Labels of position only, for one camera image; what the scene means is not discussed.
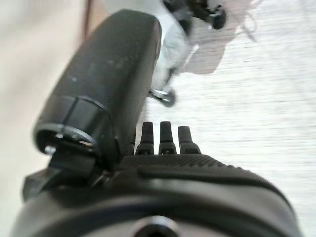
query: black device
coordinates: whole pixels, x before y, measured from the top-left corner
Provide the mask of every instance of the black device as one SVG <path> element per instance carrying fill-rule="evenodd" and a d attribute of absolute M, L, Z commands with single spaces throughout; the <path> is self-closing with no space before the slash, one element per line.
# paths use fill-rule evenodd
<path fill-rule="evenodd" d="M 135 127 L 159 55 L 158 20 L 123 10 L 74 56 L 35 126 L 46 169 L 26 177 L 12 237 L 301 237 L 262 177 L 202 155 L 190 129 Z"/>

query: small wheel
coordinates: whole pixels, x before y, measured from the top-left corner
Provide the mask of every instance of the small wheel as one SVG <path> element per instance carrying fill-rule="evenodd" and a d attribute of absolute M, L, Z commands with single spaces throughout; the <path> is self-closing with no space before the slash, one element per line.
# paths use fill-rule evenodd
<path fill-rule="evenodd" d="M 219 30 L 223 28 L 226 23 L 226 11 L 221 5 L 218 5 L 214 15 L 213 29 Z"/>
<path fill-rule="evenodd" d="M 168 108 L 172 107 L 176 102 L 176 95 L 173 90 L 169 91 L 166 94 L 161 94 L 160 96 L 158 96 L 157 93 L 153 94 L 152 92 L 150 92 L 148 96 L 155 100 L 158 100 Z"/>
<path fill-rule="evenodd" d="M 175 102 L 176 102 L 176 94 L 175 94 L 175 92 L 173 90 L 169 91 L 169 93 L 166 94 L 164 97 L 162 97 L 160 101 L 166 107 L 168 107 L 168 108 L 172 107 L 175 104 Z"/>

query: blurred background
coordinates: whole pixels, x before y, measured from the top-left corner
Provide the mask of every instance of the blurred background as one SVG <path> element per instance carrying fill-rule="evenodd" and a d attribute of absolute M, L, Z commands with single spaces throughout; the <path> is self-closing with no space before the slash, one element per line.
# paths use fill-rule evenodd
<path fill-rule="evenodd" d="M 32 144 L 33 125 L 85 35 L 109 14 L 106 2 L 91 1 L 87 14 L 86 0 L 0 1 L 0 236 L 22 205 L 24 176 L 48 163 Z M 316 237 L 316 2 L 223 5 L 222 30 L 194 22 L 195 53 L 172 81 L 176 105 L 147 99 L 139 124 L 152 121 L 158 142 L 160 121 L 171 121 L 176 144 L 177 127 L 189 125 L 202 153 L 279 187 Z"/>

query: textured grip surface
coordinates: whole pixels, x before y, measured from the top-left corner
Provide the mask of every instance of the textured grip surface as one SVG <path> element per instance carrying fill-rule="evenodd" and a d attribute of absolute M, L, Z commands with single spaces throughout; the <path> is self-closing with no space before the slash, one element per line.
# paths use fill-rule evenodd
<path fill-rule="evenodd" d="M 263 187 L 277 193 L 288 203 L 285 196 L 261 176 L 242 168 L 225 165 L 206 155 L 126 156 L 118 169 L 136 169 L 144 178 L 174 178 Z"/>

